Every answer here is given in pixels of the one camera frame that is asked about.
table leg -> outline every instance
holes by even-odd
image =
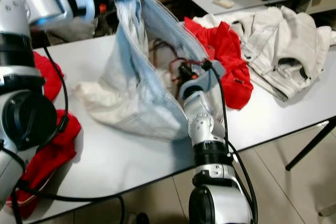
[[[322,139],[327,136],[336,126],[336,118],[329,120],[329,123],[323,128],[316,137],[288,164],[286,170],[291,170],[301,159],[303,159]]]

